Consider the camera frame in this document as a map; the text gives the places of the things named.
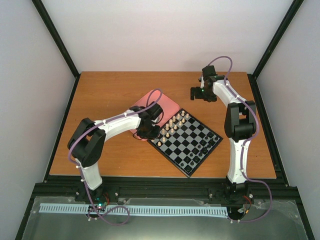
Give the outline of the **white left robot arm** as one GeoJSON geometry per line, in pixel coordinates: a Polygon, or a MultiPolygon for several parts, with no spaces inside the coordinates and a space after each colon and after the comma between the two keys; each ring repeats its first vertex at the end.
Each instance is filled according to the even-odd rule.
{"type": "Polygon", "coordinates": [[[68,157],[80,168],[82,181],[86,183],[86,195],[92,201],[103,198],[104,188],[98,160],[107,140],[123,132],[134,130],[140,139],[153,140],[160,133],[157,125],[163,109],[159,104],[152,107],[133,106],[122,114],[103,120],[84,118],[70,138],[68,157]]]}

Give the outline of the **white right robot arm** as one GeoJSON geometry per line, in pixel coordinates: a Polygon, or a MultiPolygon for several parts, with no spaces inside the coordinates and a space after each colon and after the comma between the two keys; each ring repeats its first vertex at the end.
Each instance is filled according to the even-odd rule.
{"type": "Polygon", "coordinates": [[[215,102],[217,98],[226,107],[224,132],[230,143],[230,165],[227,178],[232,184],[247,181],[247,161],[251,139],[256,133],[257,116],[254,101],[240,96],[221,75],[200,77],[200,86],[190,89],[190,99],[215,102]]]}

